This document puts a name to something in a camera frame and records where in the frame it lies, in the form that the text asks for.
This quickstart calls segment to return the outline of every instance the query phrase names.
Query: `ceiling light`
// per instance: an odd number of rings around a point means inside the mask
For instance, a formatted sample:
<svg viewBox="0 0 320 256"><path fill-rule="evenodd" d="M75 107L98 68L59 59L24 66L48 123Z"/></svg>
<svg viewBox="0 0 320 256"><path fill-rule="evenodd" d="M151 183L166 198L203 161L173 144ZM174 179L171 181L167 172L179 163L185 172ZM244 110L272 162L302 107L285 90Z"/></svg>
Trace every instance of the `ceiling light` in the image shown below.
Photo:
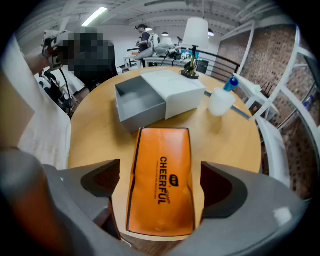
<svg viewBox="0 0 320 256"><path fill-rule="evenodd" d="M83 27L88 26L94 19L96 19L99 15L103 14L107 8L101 7L94 14L92 14L83 24Z"/></svg>
<svg viewBox="0 0 320 256"><path fill-rule="evenodd" d="M210 37L213 37L213 36L215 35L211 28L209 28L208 35L209 35Z"/></svg>

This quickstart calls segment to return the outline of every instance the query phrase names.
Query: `orange bag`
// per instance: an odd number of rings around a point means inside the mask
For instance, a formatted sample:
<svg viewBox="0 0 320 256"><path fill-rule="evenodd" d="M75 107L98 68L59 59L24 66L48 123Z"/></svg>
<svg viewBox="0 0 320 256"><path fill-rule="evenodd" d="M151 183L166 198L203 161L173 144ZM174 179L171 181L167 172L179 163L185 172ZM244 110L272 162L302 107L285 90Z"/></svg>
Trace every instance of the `orange bag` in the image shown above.
<svg viewBox="0 0 320 256"><path fill-rule="evenodd" d="M143 128L131 170L126 230L177 237L195 229L191 144L186 128Z"/></svg>

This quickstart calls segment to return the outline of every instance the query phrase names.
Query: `desk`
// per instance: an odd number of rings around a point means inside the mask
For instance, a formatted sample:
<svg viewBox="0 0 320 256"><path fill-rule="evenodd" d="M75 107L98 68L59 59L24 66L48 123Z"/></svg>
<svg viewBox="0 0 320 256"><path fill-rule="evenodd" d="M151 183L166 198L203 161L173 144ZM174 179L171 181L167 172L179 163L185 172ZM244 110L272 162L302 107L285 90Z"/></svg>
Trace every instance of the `desk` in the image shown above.
<svg viewBox="0 0 320 256"><path fill-rule="evenodd" d="M170 65L172 66L172 61L174 59L173 58L161 58L161 57L149 57L149 58L144 58L145 61L145 67L148 68L149 67L149 63L158 63L161 64L163 61L164 65ZM184 59L184 60L175 60L173 62L173 66L174 67L184 67L187 63L190 62L190 59Z"/></svg>
<svg viewBox="0 0 320 256"><path fill-rule="evenodd" d="M167 67L178 73L181 68ZM71 119L69 168L81 167L106 160L120 159L120 181L112 202L116 222L121 233L151 241L176 241L183 237L155 237L127 232L125 229L130 172L137 132L127 132L119 121L116 108L115 85L138 77L144 69L117 75L92 91L76 109ZM205 74L200 81L212 92L224 84ZM242 100L235 104L247 115L250 111ZM261 143L255 120L247 120L233 110L224 116L208 111L209 97L204 95L197 109L168 120L160 120L151 127L189 128L192 150L193 198L196 226L199 226L204 207L204 193L200 186L201 161L215 162L258 173L261 165Z"/></svg>
<svg viewBox="0 0 320 256"><path fill-rule="evenodd" d="M123 57L124 65L125 65L125 67L126 67L127 69L133 70L133 68L131 67L131 61L130 61L130 59L134 59L135 57L136 57L136 55L130 55L130 56L125 56L125 57ZM140 61L140 60L137 60L136 63L137 63L137 65L138 65L138 69L141 69L141 61Z"/></svg>

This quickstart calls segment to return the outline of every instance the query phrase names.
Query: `white box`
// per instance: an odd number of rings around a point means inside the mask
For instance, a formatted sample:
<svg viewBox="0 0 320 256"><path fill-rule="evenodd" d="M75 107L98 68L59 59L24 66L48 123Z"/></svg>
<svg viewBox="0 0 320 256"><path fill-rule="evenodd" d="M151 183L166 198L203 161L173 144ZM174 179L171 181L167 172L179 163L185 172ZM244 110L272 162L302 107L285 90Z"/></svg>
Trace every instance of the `white box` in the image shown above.
<svg viewBox="0 0 320 256"><path fill-rule="evenodd" d="M198 79L188 79L166 68L141 72L141 77L165 100L165 119L196 109L206 87Z"/></svg>

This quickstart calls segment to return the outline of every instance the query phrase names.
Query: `white lampshade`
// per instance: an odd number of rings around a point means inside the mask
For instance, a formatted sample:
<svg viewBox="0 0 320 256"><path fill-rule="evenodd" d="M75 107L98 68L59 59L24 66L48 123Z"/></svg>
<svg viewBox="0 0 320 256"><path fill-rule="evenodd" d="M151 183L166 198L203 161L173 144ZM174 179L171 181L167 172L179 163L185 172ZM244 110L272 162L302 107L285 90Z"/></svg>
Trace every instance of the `white lampshade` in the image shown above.
<svg viewBox="0 0 320 256"><path fill-rule="evenodd" d="M189 18L184 32L183 44L207 49L209 47L208 31L208 21L198 17Z"/></svg>
<svg viewBox="0 0 320 256"><path fill-rule="evenodd" d="M161 44L173 45L172 40L171 40L171 37L164 37L164 38L162 38Z"/></svg>

